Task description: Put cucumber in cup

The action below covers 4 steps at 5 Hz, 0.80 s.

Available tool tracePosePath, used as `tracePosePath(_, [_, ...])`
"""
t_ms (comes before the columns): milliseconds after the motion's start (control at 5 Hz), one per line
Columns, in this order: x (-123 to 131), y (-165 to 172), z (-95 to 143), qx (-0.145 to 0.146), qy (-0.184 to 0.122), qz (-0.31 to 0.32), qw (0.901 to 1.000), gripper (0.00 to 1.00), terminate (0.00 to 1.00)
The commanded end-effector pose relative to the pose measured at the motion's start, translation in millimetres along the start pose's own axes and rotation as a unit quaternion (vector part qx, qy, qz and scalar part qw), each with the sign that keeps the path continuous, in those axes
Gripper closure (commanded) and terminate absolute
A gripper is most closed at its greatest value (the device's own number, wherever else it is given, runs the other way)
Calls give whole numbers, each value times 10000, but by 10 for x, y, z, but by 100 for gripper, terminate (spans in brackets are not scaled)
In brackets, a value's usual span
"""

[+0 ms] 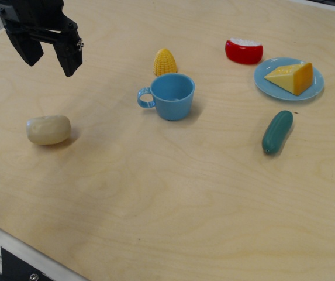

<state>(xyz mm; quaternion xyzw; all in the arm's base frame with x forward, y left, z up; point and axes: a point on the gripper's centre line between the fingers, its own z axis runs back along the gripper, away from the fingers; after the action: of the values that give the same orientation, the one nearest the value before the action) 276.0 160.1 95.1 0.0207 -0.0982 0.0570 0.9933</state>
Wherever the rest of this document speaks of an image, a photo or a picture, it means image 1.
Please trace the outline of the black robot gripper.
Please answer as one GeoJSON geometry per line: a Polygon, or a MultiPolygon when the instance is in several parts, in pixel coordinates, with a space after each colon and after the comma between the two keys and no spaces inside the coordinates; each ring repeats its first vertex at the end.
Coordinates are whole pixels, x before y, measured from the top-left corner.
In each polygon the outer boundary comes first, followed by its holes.
{"type": "Polygon", "coordinates": [[[84,43],[63,7],[63,1],[0,1],[0,18],[25,63],[34,66],[44,55],[40,42],[53,44],[64,74],[71,77],[82,65],[84,43]]]}

